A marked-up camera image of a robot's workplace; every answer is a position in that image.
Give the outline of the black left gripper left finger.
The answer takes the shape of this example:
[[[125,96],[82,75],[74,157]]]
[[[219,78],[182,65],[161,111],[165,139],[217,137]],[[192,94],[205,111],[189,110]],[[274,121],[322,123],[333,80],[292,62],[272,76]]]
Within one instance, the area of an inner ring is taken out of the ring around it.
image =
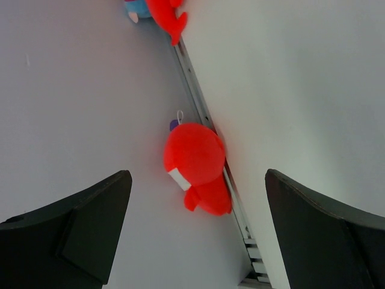
[[[109,281],[132,188],[121,170],[1,223],[1,288],[102,288]]]

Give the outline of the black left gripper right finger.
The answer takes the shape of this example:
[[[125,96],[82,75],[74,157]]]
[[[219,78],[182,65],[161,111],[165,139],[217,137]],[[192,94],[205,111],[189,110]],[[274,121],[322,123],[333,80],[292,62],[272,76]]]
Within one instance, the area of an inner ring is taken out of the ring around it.
[[[265,187],[291,288],[384,288],[384,217],[269,169]]]

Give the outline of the red plush shark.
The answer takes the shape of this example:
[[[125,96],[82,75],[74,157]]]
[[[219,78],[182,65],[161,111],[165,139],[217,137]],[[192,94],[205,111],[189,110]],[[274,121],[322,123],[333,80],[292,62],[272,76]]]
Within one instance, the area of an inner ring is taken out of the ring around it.
[[[213,130],[199,123],[184,123],[183,111],[179,110],[170,123],[163,163],[185,192],[187,210],[199,207],[215,216],[231,213],[232,198],[224,178],[226,151]]]

